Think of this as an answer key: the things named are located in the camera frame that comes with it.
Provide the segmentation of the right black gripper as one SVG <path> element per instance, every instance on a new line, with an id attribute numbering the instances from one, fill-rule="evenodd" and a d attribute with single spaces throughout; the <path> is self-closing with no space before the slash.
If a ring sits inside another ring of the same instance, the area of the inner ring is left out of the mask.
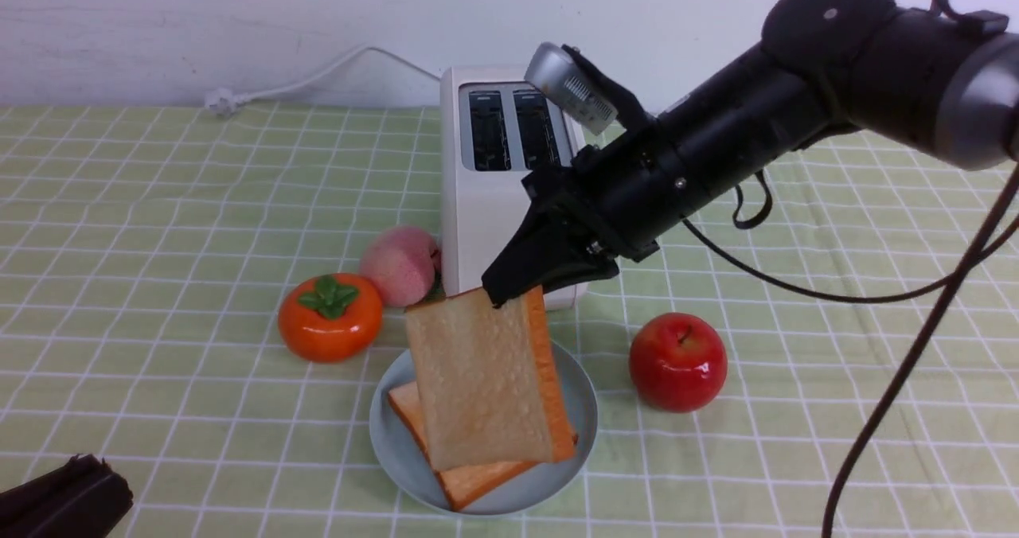
<path id="1" fill-rule="evenodd" d="M 596 241 L 638 261 L 681 219 L 717 197 L 717 171 L 660 120 L 607 146 L 586 146 L 570 164 L 544 164 L 523 181 L 530 207 L 481 281 L 494 307 L 538 289 L 543 294 L 614 279 L 612 256 L 585 256 Z"/>

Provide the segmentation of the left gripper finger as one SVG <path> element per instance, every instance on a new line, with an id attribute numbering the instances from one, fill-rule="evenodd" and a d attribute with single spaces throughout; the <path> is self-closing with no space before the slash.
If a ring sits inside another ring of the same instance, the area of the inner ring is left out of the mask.
<path id="1" fill-rule="evenodd" d="M 106 537 L 131 510 L 127 479 L 92 454 L 1 494 L 2 537 Z"/>

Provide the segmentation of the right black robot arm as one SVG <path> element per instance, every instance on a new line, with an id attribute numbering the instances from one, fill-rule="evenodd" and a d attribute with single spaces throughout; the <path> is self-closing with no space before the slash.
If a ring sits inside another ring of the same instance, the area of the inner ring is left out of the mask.
<path id="1" fill-rule="evenodd" d="M 779 0 L 760 40 L 652 115 L 571 45 L 543 42 L 525 71 L 594 133 L 570 164 L 539 165 L 530 208 L 482 275 L 495 306 L 615 277 L 658 237 L 791 151 L 871 131 L 961 170 L 1017 157 L 1017 35 L 1007 16 L 894 0 Z"/>

